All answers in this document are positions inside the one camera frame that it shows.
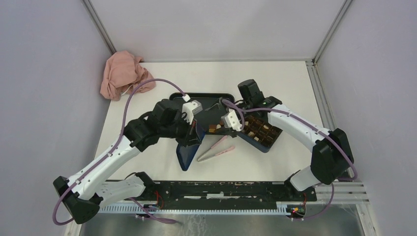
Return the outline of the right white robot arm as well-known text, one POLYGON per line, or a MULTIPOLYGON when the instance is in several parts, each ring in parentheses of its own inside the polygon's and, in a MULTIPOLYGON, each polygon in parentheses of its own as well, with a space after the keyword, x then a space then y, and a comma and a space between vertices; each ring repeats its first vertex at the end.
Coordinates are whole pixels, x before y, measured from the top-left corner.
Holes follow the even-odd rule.
POLYGON ((287 199, 298 200, 312 186, 357 178, 348 137, 342 129, 329 130, 301 118, 274 96, 265 97, 253 79, 241 82, 238 89, 241 101, 219 98, 208 107, 208 110, 225 109, 221 119, 227 130, 242 131, 244 117, 251 115, 291 135, 311 152, 310 165, 287 178, 289 184, 284 187, 287 199))

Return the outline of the blue chocolate box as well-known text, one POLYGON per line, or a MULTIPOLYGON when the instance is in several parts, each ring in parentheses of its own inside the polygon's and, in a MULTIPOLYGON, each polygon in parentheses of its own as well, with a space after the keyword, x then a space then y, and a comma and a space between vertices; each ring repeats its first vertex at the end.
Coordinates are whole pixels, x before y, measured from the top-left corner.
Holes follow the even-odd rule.
POLYGON ((252 115, 248 115, 244 119, 244 129, 237 135, 259 151, 268 153, 281 135, 282 130, 252 115))

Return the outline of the blue tin lid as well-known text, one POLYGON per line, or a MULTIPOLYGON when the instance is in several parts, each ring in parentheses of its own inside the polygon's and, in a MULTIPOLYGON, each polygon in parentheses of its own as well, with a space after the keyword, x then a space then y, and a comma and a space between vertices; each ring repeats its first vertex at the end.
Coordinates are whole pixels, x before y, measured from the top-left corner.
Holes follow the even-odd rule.
POLYGON ((183 146, 181 144, 177 145, 176 155, 179 161, 179 165, 183 171, 187 171, 191 165, 192 160, 194 159, 202 140, 205 136, 205 131, 201 125, 197 124, 195 127, 196 133, 196 143, 192 145, 183 146))

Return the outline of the black chocolate tray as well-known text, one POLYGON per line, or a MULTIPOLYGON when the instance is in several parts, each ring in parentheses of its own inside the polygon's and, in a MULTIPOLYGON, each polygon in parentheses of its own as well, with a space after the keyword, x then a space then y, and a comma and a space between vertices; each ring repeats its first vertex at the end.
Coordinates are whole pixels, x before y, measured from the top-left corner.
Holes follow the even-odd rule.
POLYGON ((197 123, 204 129, 206 134, 212 135, 224 135, 225 132, 210 133, 210 129, 218 124, 221 124, 221 117, 226 114, 226 109, 224 107, 219 108, 217 105, 214 106, 211 110, 206 111, 206 109, 212 107, 220 101, 220 99, 227 99, 231 102, 235 101, 235 98, 232 94, 229 93, 201 93, 201 92, 192 92, 188 93, 191 100, 197 100, 202 104, 203 110, 195 115, 197 123))

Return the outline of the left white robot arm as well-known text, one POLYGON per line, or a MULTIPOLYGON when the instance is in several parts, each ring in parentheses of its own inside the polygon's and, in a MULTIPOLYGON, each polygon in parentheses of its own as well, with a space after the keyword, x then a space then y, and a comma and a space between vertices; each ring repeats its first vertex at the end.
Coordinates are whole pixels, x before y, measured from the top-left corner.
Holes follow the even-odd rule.
POLYGON ((201 143, 194 116, 201 112, 196 100, 182 105, 163 99, 152 111, 124 122, 119 137, 98 158, 70 177, 59 176, 53 186, 59 200, 53 210, 53 222, 66 225, 72 221, 83 224, 99 210, 120 200, 140 197, 149 200, 154 186, 140 175, 106 184, 106 180, 122 165, 155 145, 161 138, 175 139, 181 146, 201 143))

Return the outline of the pink cat paw tongs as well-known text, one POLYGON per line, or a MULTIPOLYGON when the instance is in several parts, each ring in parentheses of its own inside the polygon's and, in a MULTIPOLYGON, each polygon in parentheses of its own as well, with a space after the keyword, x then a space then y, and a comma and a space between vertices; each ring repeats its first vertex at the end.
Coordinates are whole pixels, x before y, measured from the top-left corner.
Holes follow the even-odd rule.
POLYGON ((205 152, 197 157, 197 162, 203 162, 210 160, 214 157, 221 156, 235 149, 234 145, 228 143, 231 138, 229 136, 223 136, 213 145, 211 145, 205 152))

